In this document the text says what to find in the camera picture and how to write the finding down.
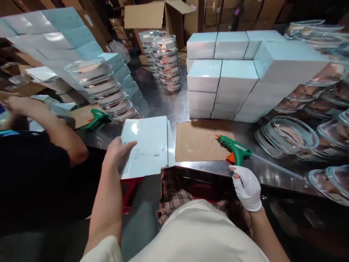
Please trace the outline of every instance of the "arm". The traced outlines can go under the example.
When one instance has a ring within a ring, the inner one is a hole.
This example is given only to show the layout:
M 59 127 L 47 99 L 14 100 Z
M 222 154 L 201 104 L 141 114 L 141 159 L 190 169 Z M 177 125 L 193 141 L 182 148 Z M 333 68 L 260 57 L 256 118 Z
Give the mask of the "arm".
M 270 262 L 290 262 L 282 248 L 260 199 L 261 186 L 253 172 L 245 167 L 229 166 L 233 175 L 236 195 L 250 213 L 253 239 Z
M 70 166 L 74 167 L 84 162 L 88 157 L 88 150 L 75 132 L 52 114 L 47 106 L 37 100 L 12 96 L 7 101 L 9 109 L 38 122 L 48 133 L 51 143 L 67 151 Z
M 120 137 L 117 137 L 108 146 L 93 204 L 84 255 L 110 235 L 115 236 L 119 246 L 121 245 L 123 193 L 119 172 L 136 144 L 134 141 L 123 145 Z

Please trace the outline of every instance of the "cardboard sheet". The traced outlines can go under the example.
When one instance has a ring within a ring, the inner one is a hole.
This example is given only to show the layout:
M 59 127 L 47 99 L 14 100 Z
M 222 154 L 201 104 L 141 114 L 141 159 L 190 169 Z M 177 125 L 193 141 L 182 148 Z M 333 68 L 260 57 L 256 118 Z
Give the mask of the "cardboard sheet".
M 224 161 L 230 152 L 216 135 L 234 140 L 231 121 L 199 120 L 177 124 L 176 162 Z

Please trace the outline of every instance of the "green hot glue gun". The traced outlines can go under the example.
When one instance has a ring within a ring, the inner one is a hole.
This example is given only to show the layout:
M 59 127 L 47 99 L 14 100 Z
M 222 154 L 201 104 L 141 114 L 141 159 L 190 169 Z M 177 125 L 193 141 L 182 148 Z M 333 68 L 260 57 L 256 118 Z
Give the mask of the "green hot glue gun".
M 216 137 L 224 147 L 232 152 L 229 156 L 227 156 L 227 158 L 232 163 L 235 163 L 236 166 L 242 166 L 244 157 L 252 155 L 251 149 L 242 146 L 242 144 L 234 141 L 233 139 L 221 135 L 216 135 Z

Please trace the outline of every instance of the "red stool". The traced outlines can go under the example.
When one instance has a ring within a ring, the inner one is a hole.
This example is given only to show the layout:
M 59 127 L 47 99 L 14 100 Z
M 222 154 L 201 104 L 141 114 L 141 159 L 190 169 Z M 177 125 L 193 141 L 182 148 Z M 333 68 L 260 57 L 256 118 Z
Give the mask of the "red stool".
M 129 203 L 130 197 L 139 182 L 142 182 L 144 177 L 130 178 L 121 180 L 122 184 L 129 184 L 123 199 L 123 214 L 128 214 L 131 211 L 132 203 Z

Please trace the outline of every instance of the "white cloth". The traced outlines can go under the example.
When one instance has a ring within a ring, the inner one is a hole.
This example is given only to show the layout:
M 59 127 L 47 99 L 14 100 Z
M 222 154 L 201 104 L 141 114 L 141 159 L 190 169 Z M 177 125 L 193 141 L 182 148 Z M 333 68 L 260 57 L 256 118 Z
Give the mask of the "white cloth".
M 122 262 L 117 239 L 109 236 L 81 262 Z M 203 199 L 178 208 L 158 235 L 130 261 L 269 261 L 228 217 Z

